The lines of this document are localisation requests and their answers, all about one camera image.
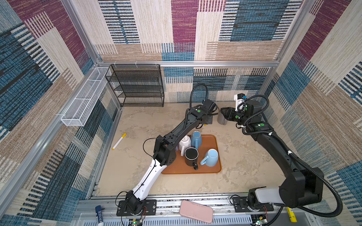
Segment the grey mug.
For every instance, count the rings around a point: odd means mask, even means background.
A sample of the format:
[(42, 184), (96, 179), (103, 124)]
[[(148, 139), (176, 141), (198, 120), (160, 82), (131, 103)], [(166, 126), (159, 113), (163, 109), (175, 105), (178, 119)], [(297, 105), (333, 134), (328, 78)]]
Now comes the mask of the grey mug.
[(217, 122), (220, 125), (226, 125), (227, 124), (228, 120), (227, 120), (227, 117), (225, 116), (225, 113), (219, 113), (218, 114)]

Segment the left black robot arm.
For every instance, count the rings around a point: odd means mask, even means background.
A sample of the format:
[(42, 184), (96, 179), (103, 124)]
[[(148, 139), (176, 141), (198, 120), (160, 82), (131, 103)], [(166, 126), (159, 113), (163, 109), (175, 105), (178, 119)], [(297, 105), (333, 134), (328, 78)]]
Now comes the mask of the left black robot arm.
[(155, 146), (152, 155), (152, 162), (147, 172), (142, 177), (138, 185), (126, 192), (123, 203), (115, 202), (117, 209), (124, 212), (127, 208), (132, 214), (139, 214), (144, 209), (144, 200), (147, 198), (150, 189), (161, 174), (161, 172), (176, 159), (176, 147), (191, 130), (199, 129), (204, 124), (211, 124), (212, 117), (217, 104), (208, 99), (208, 88), (204, 83), (199, 83), (195, 87), (205, 87), (206, 95), (203, 104), (192, 106), (193, 92), (189, 98), (189, 108), (185, 111), (184, 120), (165, 136), (155, 138)]

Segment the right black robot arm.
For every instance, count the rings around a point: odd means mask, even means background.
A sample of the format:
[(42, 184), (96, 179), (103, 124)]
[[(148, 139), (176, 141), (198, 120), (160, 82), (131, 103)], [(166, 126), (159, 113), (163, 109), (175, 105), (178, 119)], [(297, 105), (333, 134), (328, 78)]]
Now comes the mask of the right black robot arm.
[[(343, 210), (343, 202), (336, 189), (324, 178), (319, 168), (312, 168), (301, 160), (285, 142), (277, 135), (273, 127), (262, 121), (262, 113), (269, 106), (266, 96), (263, 105), (255, 100), (255, 96), (246, 98), (238, 94), (235, 107), (221, 108), (218, 122), (236, 122), (237, 129), (244, 135), (251, 136), (276, 161), (284, 173), (285, 180), (277, 188), (259, 187), (250, 189), (248, 206), (252, 210), (259, 210), (265, 203), (273, 203), (281, 207), (299, 208), (319, 217), (332, 218)], [(319, 203), (322, 200), (323, 187), (327, 187), (334, 195), (337, 207), (329, 213), (317, 212), (307, 208), (307, 205)]]

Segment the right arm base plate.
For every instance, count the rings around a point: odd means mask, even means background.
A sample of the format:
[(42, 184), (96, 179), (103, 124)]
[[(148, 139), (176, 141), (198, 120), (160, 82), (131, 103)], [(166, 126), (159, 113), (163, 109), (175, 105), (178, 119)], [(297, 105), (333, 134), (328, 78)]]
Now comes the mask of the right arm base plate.
[(253, 209), (248, 205), (248, 198), (238, 195), (232, 195), (229, 199), (232, 206), (234, 206), (235, 212), (270, 212), (274, 211), (273, 205), (266, 203), (260, 205), (257, 209)]

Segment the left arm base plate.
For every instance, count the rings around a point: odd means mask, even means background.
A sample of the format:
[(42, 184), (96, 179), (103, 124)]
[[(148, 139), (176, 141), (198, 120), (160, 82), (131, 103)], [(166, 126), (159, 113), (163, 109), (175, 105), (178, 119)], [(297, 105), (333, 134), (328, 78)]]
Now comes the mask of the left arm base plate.
[(154, 216), (156, 214), (157, 201), (155, 199), (146, 199), (137, 204), (131, 201), (119, 201), (117, 213), (118, 217), (125, 216)]

